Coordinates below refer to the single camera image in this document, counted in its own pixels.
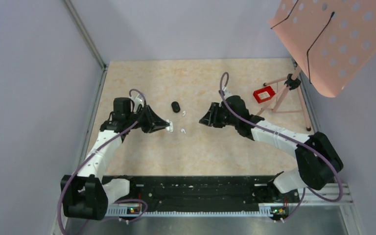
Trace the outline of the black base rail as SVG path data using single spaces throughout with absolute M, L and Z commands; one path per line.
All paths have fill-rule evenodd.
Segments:
M 280 194 L 268 186 L 273 176 L 104 176 L 69 175 L 61 212 L 69 218 L 102 220 L 119 217 L 270 217 L 286 218 L 292 206 L 352 203 L 348 186 L 329 183 L 319 191 Z

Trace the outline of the white charging case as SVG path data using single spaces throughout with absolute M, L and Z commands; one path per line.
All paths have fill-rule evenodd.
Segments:
M 165 128 L 166 131 L 172 133 L 174 131 L 173 122 L 168 119 L 166 120 L 166 122 L 168 123 L 168 126 Z

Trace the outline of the black earbud charging case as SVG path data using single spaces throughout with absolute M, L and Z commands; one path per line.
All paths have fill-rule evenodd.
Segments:
M 174 113 L 179 113 L 181 111 L 180 104 L 177 101 L 173 101 L 171 103 L 171 108 L 172 108 Z

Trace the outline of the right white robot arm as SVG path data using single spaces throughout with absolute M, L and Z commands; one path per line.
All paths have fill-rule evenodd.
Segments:
M 249 113 L 245 102 L 232 95 L 221 103 L 213 102 L 199 123 L 214 128 L 233 126 L 245 138 L 267 143 L 295 157 L 297 167 L 281 172 L 268 187 L 268 197 L 280 202 L 287 193 L 299 188 L 321 190 L 343 169 L 343 163 L 324 133 L 296 133 Z

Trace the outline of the pink perforated music stand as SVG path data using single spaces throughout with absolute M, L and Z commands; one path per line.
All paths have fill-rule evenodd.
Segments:
M 376 0 L 282 0 L 268 23 L 328 98 L 337 97 L 376 53 Z

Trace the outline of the red square box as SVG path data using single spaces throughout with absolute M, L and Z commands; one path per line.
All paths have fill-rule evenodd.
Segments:
M 269 101 L 276 92 L 272 89 L 271 86 L 263 87 L 261 89 L 255 90 L 253 92 L 253 97 L 257 101 L 257 103 L 264 103 Z

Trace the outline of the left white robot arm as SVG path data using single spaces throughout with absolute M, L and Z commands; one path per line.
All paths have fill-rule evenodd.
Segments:
M 129 180 L 119 178 L 103 184 L 102 179 L 126 135 L 138 128 L 144 133 L 160 130 L 172 132 L 173 123 L 160 118 L 141 95 L 115 98 L 113 110 L 101 124 L 95 144 L 83 166 L 73 175 L 65 175 L 61 181 L 61 208 L 64 216 L 102 220 L 108 206 L 118 199 L 125 202 L 135 200 L 138 190 Z

